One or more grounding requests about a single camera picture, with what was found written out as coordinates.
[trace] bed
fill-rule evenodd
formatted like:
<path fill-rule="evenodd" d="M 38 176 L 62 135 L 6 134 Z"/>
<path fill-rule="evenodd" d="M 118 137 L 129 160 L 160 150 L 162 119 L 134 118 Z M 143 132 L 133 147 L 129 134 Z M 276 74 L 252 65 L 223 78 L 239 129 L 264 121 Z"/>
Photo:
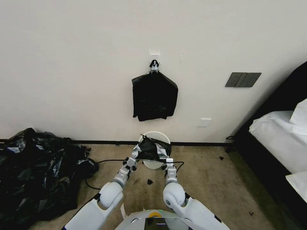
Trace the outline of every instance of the bed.
<path fill-rule="evenodd" d="M 284 161 L 279 161 L 280 159 L 278 160 L 278 158 L 282 155 L 280 151 L 270 148 L 270 142 L 265 143 L 263 141 L 264 139 L 274 137 L 274 133 L 268 134 L 271 135 L 271 137 L 260 138 L 258 136 L 257 138 L 260 140 L 259 141 L 250 133 L 250 127 L 254 120 L 275 111 L 288 111 L 288 113 L 277 114 L 279 115 L 278 119 L 286 121 L 291 111 L 294 111 L 296 105 L 307 98 L 306 75 L 307 62 L 296 68 L 287 77 L 275 92 L 259 107 L 254 115 L 239 129 L 234 137 L 236 149 L 266 187 L 273 199 L 282 202 L 295 221 L 304 229 L 307 229 L 307 203 L 290 185 L 286 176 L 296 173 L 305 166 L 299 165 L 299 169 L 296 168 L 297 156 L 290 164 L 286 162 L 289 162 L 288 160 L 293 159 L 293 157 L 288 159 L 285 158 Z M 275 135 L 280 134 L 280 132 L 281 129 L 279 129 Z"/>

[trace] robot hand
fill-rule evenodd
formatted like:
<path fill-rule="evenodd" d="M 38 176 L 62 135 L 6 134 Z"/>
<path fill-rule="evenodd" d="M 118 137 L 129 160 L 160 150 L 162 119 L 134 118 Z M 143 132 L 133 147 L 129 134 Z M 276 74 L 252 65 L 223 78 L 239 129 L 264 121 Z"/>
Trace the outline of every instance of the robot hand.
<path fill-rule="evenodd" d="M 166 159 L 165 188 L 163 200 L 182 219 L 201 229 L 229 230 L 229 228 L 200 201 L 190 197 L 178 183 L 173 159 Z"/>
<path fill-rule="evenodd" d="M 90 199 L 62 229 L 101 229 L 111 211 L 122 200 L 122 189 L 129 179 L 130 173 L 135 171 L 136 168 L 135 158 L 126 158 L 118 174 L 113 178 L 113 181 L 106 183 L 99 193 Z"/>

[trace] debris on floor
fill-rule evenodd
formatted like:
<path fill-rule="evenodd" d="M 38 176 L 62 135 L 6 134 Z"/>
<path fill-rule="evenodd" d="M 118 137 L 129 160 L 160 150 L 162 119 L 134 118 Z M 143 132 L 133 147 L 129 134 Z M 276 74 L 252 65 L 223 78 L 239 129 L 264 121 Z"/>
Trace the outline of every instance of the debris on floor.
<path fill-rule="evenodd" d="M 77 208 L 80 181 L 98 165 L 70 138 L 17 133 L 0 147 L 0 229 L 27 229 Z"/>
<path fill-rule="evenodd" d="M 151 179 L 148 179 L 148 180 L 147 180 L 147 184 L 148 184 L 148 185 L 151 185 L 152 183 L 153 183 L 153 181 L 152 181 Z"/>

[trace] electrical cable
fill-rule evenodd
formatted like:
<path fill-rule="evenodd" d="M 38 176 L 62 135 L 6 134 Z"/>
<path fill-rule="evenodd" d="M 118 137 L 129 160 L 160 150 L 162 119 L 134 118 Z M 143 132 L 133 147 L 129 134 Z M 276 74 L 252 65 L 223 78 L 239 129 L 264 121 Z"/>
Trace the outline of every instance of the electrical cable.
<path fill-rule="evenodd" d="M 97 165 L 97 164 L 100 164 L 100 163 L 106 162 L 106 161 L 124 161 L 124 160 L 118 160 L 118 159 L 102 160 L 102 161 L 96 162 L 94 165 Z M 85 184 L 86 184 L 88 187 L 92 188 L 92 189 L 101 190 L 101 188 L 95 188 L 95 187 L 89 185 L 89 183 L 87 182 L 87 178 L 85 179 Z"/>
<path fill-rule="evenodd" d="M 173 161 L 173 162 L 167 162 L 167 163 L 182 163 L 178 169 L 176 170 L 176 173 L 178 172 L 178 170 L 181 168 L 181 166 L 183 166 L 185 163 L 183 161 Z"/>
<path fill-rule="evenodd" d="M 107 161 L 124 161 L 124 160 L 117 160 L 117 159 L 102 160 L 102 161 L 96 162 L 95 165 L 100 164 L 100 163 L 102 163 L 102 162 L 107 162 Z M 179 171 L 179 169 L 181 168 L 181 166 L 184 165 L 184 162 L 183 162 L 183 161 L 173 161 L 173 162 L 168 162 L 168 163 L 182 163 L 182 164 L 178 167 L 178 169 L 176 170 L 176 173 Z M 95 188 L 95 187 L 89 185 L 88 182 L 87 182 L 87 178 L 85 179 L 85 184 L 86 184 L 88 187 L 92 188 L 92 189 L 101 190 L 101 188 Z"/>

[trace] black plastic bag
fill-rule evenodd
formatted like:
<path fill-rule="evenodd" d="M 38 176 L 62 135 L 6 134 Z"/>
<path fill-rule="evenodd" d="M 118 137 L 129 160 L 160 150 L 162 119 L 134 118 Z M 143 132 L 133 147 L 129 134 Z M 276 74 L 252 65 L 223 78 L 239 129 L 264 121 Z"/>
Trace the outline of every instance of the black plastic bag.
<path fill-rule="evenodd" d="M 0 229 L 26 229 L 77 208 L 80 180 L 98 165 L 70 138 L 19 132 L 0 147 Z"/>
<path fill-rule="evenodd" d="M 132 155 L 137 153 L 136 159 L 161 161 L 170 156 L 172 146 L 166 142 L 143 135 L 143 140 L 133 149 Z"/>
<path fill-rule="evenodd" d="M 148 72 L 132 79 L 133 117 L 139 121 L 172 116 L 174 114 L 178 87 L 161 72 Z"/>

